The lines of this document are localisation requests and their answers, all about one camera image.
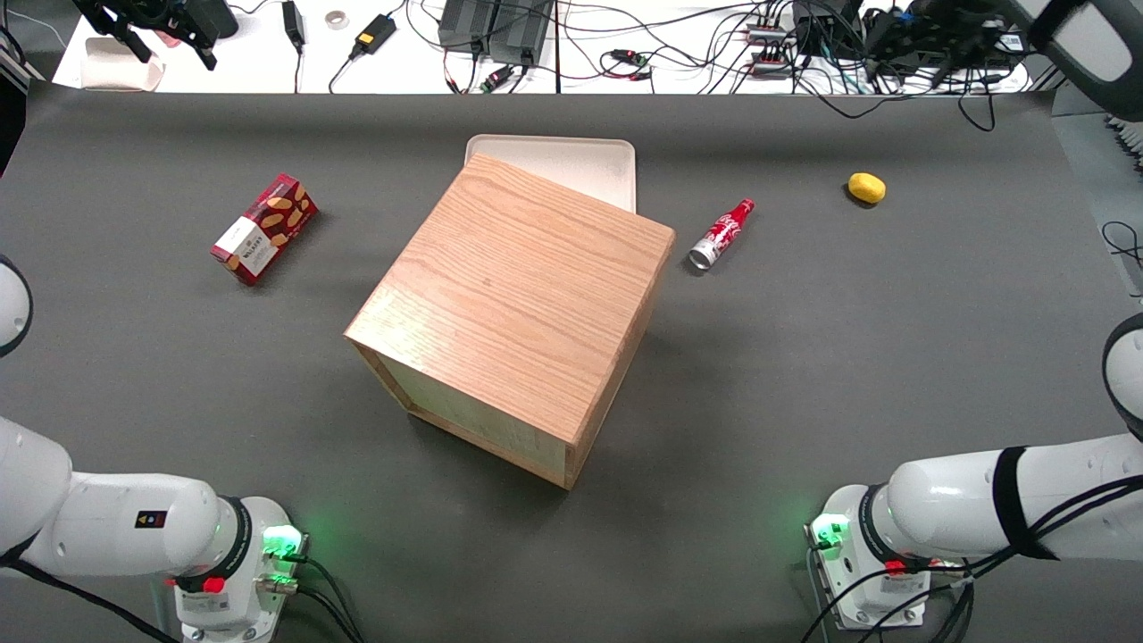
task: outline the yellow sponge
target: yellow sponge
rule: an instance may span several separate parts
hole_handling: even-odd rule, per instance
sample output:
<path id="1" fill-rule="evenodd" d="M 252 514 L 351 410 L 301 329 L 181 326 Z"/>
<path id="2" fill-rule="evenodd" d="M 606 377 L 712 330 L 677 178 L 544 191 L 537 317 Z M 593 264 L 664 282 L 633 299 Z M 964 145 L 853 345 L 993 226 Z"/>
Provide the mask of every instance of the yellow sponge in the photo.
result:
<path id="1" fill-rule="evenodd" d="M 849 177 L 849 193 L 866 203 L 878 203 L 885 198 L 885 180 L 872 174 L 858 171 Z"/>

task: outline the green light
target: green light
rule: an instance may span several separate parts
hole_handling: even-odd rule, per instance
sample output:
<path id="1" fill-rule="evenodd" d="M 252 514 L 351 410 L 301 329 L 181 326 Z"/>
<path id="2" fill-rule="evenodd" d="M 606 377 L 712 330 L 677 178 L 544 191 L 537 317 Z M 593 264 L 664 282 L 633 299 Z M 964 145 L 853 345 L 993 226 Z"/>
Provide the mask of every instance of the green light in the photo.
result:
<path id="1" fill-rule="evenodd" d="M 302 547 L 302 532 L 291 525 L 266 528 L 262 532 L 262 552 L 273 556 L 297 554 Z"/>
<path id="2" fill-rule="evenodd" d="M 841 546 L 841 539 L 849 531 L 849 519 L 840 514 L 822 514 L 809 525 L 822 549 Z"/>

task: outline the tabletop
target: tabletop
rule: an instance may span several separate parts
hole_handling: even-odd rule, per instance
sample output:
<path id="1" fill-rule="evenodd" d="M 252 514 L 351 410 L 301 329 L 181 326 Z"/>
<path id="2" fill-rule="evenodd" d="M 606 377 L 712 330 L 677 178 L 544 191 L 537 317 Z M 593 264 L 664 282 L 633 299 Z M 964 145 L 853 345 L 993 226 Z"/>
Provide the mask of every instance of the tabletop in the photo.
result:
<path id="1" fill-rule="evenodd" d="M 307 37 L 307 45 L 299 66 L 298 91 L 327 93 L 329 82 L 345 62 L 353 38 L 378 14 L 392 13 L 398 31 L 373 56 L 354 62 L 338 75 L 334 90 L 338 94 L 448 94 L 446 70 L 463 88 L 470 74 L 473 87 L 501 67 L 487 56 L 473 65 L 469 54 L 446 53 L 437 46 L 437 21 L 443 0 L 297 0 Z M 198 56 L 185 46 L 168 48 L 153 32 L 143 31 L 143 41 L 166 64 L 166 72 L 158 91 L 173 93 L 275 93 L 294 91 L 294 72 L 297 55 L 282 31 L 281 0 L 230 0 L 235 7 L 239 23 L 235 35 L 221 40 L 215 47 L 218 66 L 208 71 Z M 868 0 L 863 9 L 893 7 L 895 0 Z M 742 31 L 757 21 L 752 11 L 781 15 L 783 29 L 793 29 L 792 2 L 726 2 L 695 3 L 693 0 L 633 0 L 622 3 L 622 10 L 600 5 L 576 3 L 560 0 L 560 71 L 566 77 L 561 91 L 566 94 L 695 94 L 711 91 L 728 94 L 873 94 L 877 88 L 857 78 L 856 72 L 845 74 L 825 58 L 814 57 L 807 72 L 800 74 L 798 86 L 788 78 L 741 78 L 736 70 L 750 59 L 759 47 L 748 46 Z M 350 24 L 333 31 L 325 24 L 330 10 L 342 10 Z M 653 29 L 639 25 L 652 24 Z M 555 93 L 554 24 L 549 25 L 547 43 L 541 56 L 539 67 L 530 70 L 515 93 Z M 80 19 L 71 43 L 61 61 L 54 82 L 69 87 L 81 86 L 85 42 L 97 34 Z M 600 56 L 613 49 L 654 51 L 662 45 L 676 49 L 663 50 L 650 61 L 654 82 L 632 82 L 624 78 L 599 74 L 602 65 L 610 65 Z M 700 61 L 713 61 L 713 66 L 694 69 L 687 55 Z M 805 61 L 798 56 L 799 64 Z M 852 61 L 840 61 L 842 65 Z M 962 93 L 966 79 L 980 79 L 982 71 L 960 71 L 953 74 L 945 90 Z M 1010 75 L 991 83 L 993 93 L 1012 93 L 1026 88 L 1030 78 L 1023 64 Z M 916 94 L 934 91 L 919 77 L 906 77 L 904 83 L 887 81 L 881 90 L 901 90 Z M 974 83 L 970 89 L 983 91 Z"/>
<path id="2" fill-rule="evenodd" d="M 797 641 L 815 613 L 801 525 L 838 487 L 1122 432 L 1100 357 L 1133 305 L 1044 98 L 996 103 L 985 134 L 940 98 L 855 126 L 813 97 L 38 86 L 0 180 L 0 243 L 37 297 L 0 409 L 78 471 L 280 501 L 370 641 Z M 624 115 L 652 104 L 661 118 Z M 640 214 L 679 234 L 572 492 L 407 417 L 342 338 L 489 131 L 630 140 Z M 887 182 L 876 208 L 842 193 L 855 170 Z M 248 288 L 209 248 L 279 171 L 321 214 Z M 758 209 L 735 244 L 687 271 L 744 196 Z M 151 609 L 143 579 L 81 585 Z M 54 590 L 0 587 L 6 643 L 134 640 Z M 981 582 L 966 641 L 1134 641 L 1141 589 L 1132 565 L 1016 560 Z M 946 609 L 887 638 L 925 641 Z M 291 600 L 279 641 L 336 640 Z"/>

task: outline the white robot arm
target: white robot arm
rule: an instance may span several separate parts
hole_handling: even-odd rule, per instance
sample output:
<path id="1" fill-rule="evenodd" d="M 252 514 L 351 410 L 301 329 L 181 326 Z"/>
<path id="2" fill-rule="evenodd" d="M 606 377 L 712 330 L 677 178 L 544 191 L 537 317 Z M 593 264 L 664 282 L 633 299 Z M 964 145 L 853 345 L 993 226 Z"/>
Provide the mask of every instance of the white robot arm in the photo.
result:
<path id="1" fill-rule="evenodd" d="M 1039 537 L 1032 525 L 1062 503 L 1120 482 L 1143 489 L 1143 314 L 1124 321 L 1104 349 L 1104 381 L 1128 434 L 1056 447 L 1010 448 L 905 463 L 882 485 L 848 485 L 807 525 L 823 586 L 839 597 L 838 626 L 922 624 L 929 571 L 954 560 L 1015 550 L 1038 558 L 1143 561 L 1143 496 L 1094 507 Z"/>
<path id="2" fill-rule="evenodd" d="M 27 282 L 0 256 L 0 357 L 26 336 L 31 312 Z M 72 472 L 62 447 L 0 418 L 0 573 L 161 573 L 186 638 L 259 643 L 297 589 L 296 562 L 283 558 L 304 549 L 272 500 L 163 474 Z"/>

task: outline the sticker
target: sticker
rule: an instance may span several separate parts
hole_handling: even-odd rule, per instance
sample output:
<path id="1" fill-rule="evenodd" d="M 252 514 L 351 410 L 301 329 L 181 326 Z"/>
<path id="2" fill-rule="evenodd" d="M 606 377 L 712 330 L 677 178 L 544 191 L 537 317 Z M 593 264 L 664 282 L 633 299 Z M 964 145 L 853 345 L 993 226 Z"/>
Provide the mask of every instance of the sticker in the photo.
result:
<path id="1" fill-rule="evenodd" d="M 885 594 L 920 594 L 925 592 L 925 578 L 916 576 L 881 577 L 881 592 Z"/>
<path id="2" fill-rule="evenodd" d="M 1000 34 L 1000 45 L 1009 51 L 1023 51 L 1024 43 L 1020 40 L 1020 35 L 1015 33 L 1002 33 Z"/>
<path id="3" fill-rule="evenodd" d="M 238 260 L 255 276 L 261 274 L 270 259 L 278 254 L 278 246 L 270 242 L 270 236 L 266 236 L 257 223 L 245 216 L 238 217 L 215 246 L 238 255 Z"/>
<path id="4" fill-rule="evenodd" d="M 183 610 L 195 614 L 225 612 L 230 609 L 229 594 L 186 594 L 183 593 Z"/>
<path id="5" fill-rule="evenodd" d="M 139 512 L 135 516 L 135 529 L 162 529 L 166 525 L 166 512 Z"/>

